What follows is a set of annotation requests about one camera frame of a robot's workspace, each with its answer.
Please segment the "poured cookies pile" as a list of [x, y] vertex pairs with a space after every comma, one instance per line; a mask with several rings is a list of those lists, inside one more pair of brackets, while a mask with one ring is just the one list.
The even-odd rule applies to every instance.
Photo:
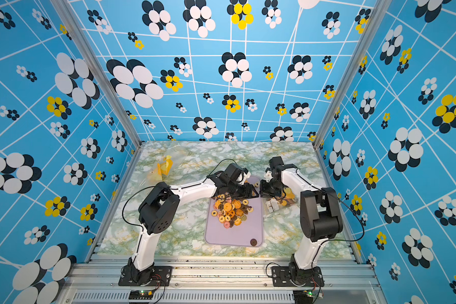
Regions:
[[245, 185], [252, 190], [250, 199], [236, 198], [229, 193], [212, 197], [209, 219], [219, 222], [226, 229], [245, 224], [248, 216], [255, 212], [255, 199], [260, 197], [258, 192], [260, 183], [246, 182]]

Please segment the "ziploc cookie bag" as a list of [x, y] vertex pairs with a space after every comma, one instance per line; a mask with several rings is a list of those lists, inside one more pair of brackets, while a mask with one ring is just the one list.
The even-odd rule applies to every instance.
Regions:
[[142, 198], [147, 197], [150, 192], [156, 189], [156, 185], [163, 181], [162, 174], [158, 173], [158, 169], [152, 166], [142, 166], [141, 173], [138, 177], [139, 189], [144, 189], [140, 192]]
[[291, 207], [297, 203], [297, 197], [288, 187], [285, 187], [282, 196], [273, 197], [265, 201], [265, 212], [271, 214], [284, 208]]

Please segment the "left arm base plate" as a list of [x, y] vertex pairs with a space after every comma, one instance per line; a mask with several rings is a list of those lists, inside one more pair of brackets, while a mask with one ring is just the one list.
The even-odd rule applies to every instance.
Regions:
[[138, 271], [133, 265], [124, 266], [121, 270], [119, 286], [169, 286], [173, 267], [151, 266]]

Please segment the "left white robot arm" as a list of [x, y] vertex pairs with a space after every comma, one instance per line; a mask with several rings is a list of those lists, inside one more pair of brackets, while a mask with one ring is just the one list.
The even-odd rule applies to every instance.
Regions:
[[151, 283], [155, 276], [155, 251], [161, 234], [172, 224], [177, 209], [192, 201], [229, 195], [235, 199], [254, 199], [260, 195], [257, 187], [247, 180], [250, 173], [231, 163], [225, 170], [212, 172], [201, 181], [180, 186], [159, 182], [139, 205], [141, 228], [133, 255], [120, 273], [119, 286], [142, 286]]

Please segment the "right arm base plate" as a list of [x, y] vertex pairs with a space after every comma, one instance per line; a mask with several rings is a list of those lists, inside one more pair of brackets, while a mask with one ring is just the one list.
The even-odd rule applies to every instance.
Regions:
[[274, 287], [324, 287], [325, 282], [320, 267], [301, 270], [298, 268], [273, 266], [270, 276]]

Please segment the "ziploc bag of cookies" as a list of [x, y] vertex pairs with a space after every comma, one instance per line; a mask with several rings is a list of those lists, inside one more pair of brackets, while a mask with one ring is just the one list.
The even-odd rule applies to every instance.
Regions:
[[188, 155], [188, 150], [183, 146], [175, 145], [167, 148], [163, 158], [157, 163], [160, 177], [167, 177], [173, 169], [180, 167]]

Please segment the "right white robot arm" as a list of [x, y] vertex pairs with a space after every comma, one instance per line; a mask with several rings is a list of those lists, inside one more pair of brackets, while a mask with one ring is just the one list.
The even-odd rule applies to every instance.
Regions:
[[343, 219], [336, 192], [331, 187], [314, 184], [294, 164], [274, 157], [261, 181], [261, 195], [281, 197], [286, 188], [300, 199], [300, 227], [303, 238], [288, 266], [290, 280], [296, 286], [322, 281], [317, 261], [324, 247], [343, 230]]

